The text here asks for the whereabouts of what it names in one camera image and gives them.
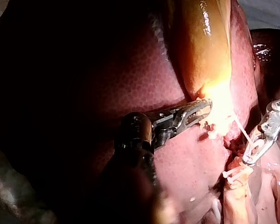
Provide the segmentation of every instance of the metallic instrument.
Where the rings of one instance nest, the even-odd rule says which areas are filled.
[[[115,153],[128,156],[131,166],[141,166],[154,186],[158,185],[154,167],[154,152],[162,148],[169,139],[206,118],[212,108],[210,99],[154,112],[132,112],[126,115],[114,141]]]
[[[263,140],[259,146],[247,144],[243,155],[243,163],[254,166],[257,160],[261,158],[275,143],[280,132],[280,99],[272,101],[266,107],[266,114],[260,123],[251,131],[250,138],[253,143]]]

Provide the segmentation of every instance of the metal grasper tip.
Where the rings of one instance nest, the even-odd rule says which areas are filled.
[[[275,143],[280,132],[280,99],[269,103],[266,114],[261,122],[252,130],[250,138],[254,143],[247,148],[243,155],[243,163],[254,166]]]
[[[176,111],[174,120],[174,125],[177,128],[176,134],[182,133],[189,127],[206,118],[210,114],[211,109],[212,101],[210,99],[198,99]]]
[[[166,144],[167,140],[206,118],[211,108],[210,99],[198,99],[184,105],[146,113],[153,124],[154,150],[158,150]]]

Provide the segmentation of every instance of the white suture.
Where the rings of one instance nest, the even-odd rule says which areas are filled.
[[[255,147],[255,146],[254,146],[254,143],[252,142],[252,140],[251,140],[250,137],[248,136],[248,134],[247,134],[247,132],[245,131],[245,129],[244,129],[244,127],[242,126],[242,124],[239,122],[238,117],[237,117],[237,115],[236,115],[235,113],[234,113],[233,117],[234,117],[234,121],[237,123],[239,129],[241,129],[242,133],[243,133],[244,136],[247,138],[247,140],[248,140],[248,142],[250,143],[250,145],[251,145],[252,147]]]

